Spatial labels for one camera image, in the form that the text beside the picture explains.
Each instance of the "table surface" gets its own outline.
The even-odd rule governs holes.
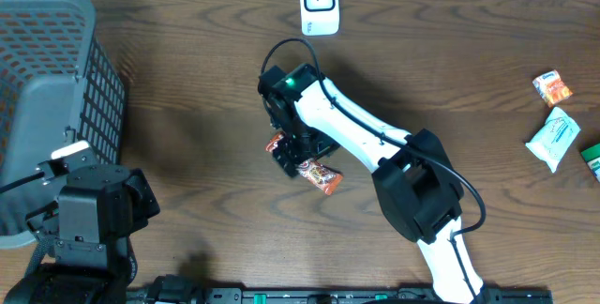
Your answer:
[[[122,162],[141,167],[160,215],[131,239],[135,285],[179,273],[247,287],[430,282],[416,245],[382,216],[345,150],[333,196],[286,177],[256,92],[269,49],[298,37],[298,0],[92,0],[97,36],[130,86]],[[487,222],[465,237],[481,277],[600,299],[600,189],[579,151],[600,142],[600,0],[341,0],[341,26],[311,38],[322,70],[381,119],[436,133],[480,190]],[[272,65],[309,60],[300,45]],[[532,79],[557,69],[581,126],[556,174],[524,143],[549,108]],[[463,221],[477,220],[471,196]],[[33,247],[0,251],[0,296]]]

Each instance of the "wooden table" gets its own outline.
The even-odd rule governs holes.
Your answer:
[[[132,236],[135,285],[180,273],[248,287],[430,282],[417,247],[381,214],[368,171],[344,150],[326,197],[264,152],[256,92],[279,40],[300,36],[298,0],[92,0],[97,35],[130,84],[123,163],[141,167],[162,212]],[[341,0],[341,26],[311,38],[323,71],[387,122],[442,140],[480,190],[486,225],[466,235],[500,286],[600,300],[600,188],[579,151],[600,142],[600,0]],[[286,46],[271,64],[308,61]],[[532,79],[556,68],[582,128],[551,174],[524,143],[549,108]],[[477,219],[471,196],[463,220]],[[33,247],[0,251],[3,296]]]

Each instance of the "gray plastic basket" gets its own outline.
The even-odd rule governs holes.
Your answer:
[[[95,24],[89,0],[0,0],[1,185],[79,140],[117,163],[126,92]],[[0,195],[0,249],[33,242],[24,217],[60,188],[34,181]]]

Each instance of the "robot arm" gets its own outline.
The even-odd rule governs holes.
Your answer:
[[[427,130],[412,136],[406,130],[385,124],[353,103],[331,80],[324,79],[323,86],[337,105],[363,124],[401,144],[434,154],[450,166],[439,140]],[[277,67],[271,68],[261,76],[259,92],[265,98],[274,126],[280,126],[289,138],[288,145],[274,152],[284,169],[298,161],[331,152],[319,150],[323,147],[332,148],[339,144],[346,148],[371,172],[384,216],[421,249],[431,270],[436,294],[444,301],[473,301],[450,242],[451,234],[460,230],[461,224],[458,200],[463,191],[459,181],[382,141],[343,114],[324,94],[316,69],[310,65],[302,65],[290,74]],[[323,145],[320,148],[310,139]],[[462,237],[457,236],[455,240],[468,281],[477,296],[483,281],[473,270]]]
[[[26,216],[39,243],[5,303],[125,303],[138,268],[129,235],[160,211],[143,172],[98,164],[86,142],[52,153],[37,170],[40,187],[55,184],[60,193]],[[46,254],[54,263],[41,265]]]

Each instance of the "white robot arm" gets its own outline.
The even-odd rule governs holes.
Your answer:
[[[346,111],[368,123],[374,129],[379,129],[387,137],[406,144],[405,138],[410,135],[408,131],[389,126],[369,114],[342,95],[331,80],[325,79],[324,85],[329,94]],[[379,168],[381,158],[390,159],[401,150],[392,144],[382,142],[378,137],[342,114],[338,108],[332,106],[318,82],[314,82],[302,91],[302,98],[295,102],[295,107],[305,124],[330,136],[363,162],[371,173]],[[458,259],[450,243],[450,234],[460,230],[460,224],[460,218],[451,220],[436,234],[435,242],[427,244],[423,240],[419,240],[417,244],[431,270],[436,294],[444,301],[470,303],[473,301],[473,295],[464,281]],[[456,241],[469,281],[475,294],[478,295],[483,281],[473,269],[462,236],[457,236]]]
[[[300,162],[346,148],[371,172],[384,216],[421,249],[436,294],[444,301],[476,303],[483,281],[462,236],[454,234],[461,229],[460,180],[410,155],[425,152],[451,170],[437,137],[425,129],[413,136],[382,122],[341,94],[317,68],[305,64],[291,73],[278,67],[264,71],[266,60],[259,93],[272,126],[286,134],[273,153],[284,171],[293,176]]]

